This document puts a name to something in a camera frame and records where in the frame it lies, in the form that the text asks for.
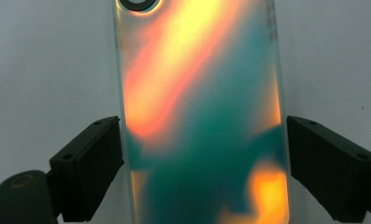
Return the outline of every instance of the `phone case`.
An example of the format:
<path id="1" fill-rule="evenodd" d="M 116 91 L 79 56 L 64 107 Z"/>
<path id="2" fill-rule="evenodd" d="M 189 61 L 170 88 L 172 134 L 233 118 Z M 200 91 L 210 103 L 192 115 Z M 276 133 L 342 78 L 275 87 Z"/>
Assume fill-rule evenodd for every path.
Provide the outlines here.
<path id="1" fill-rule="evenodd" d="M 117 0 L 134 223 L 288 223 L 271 0 Z"/>

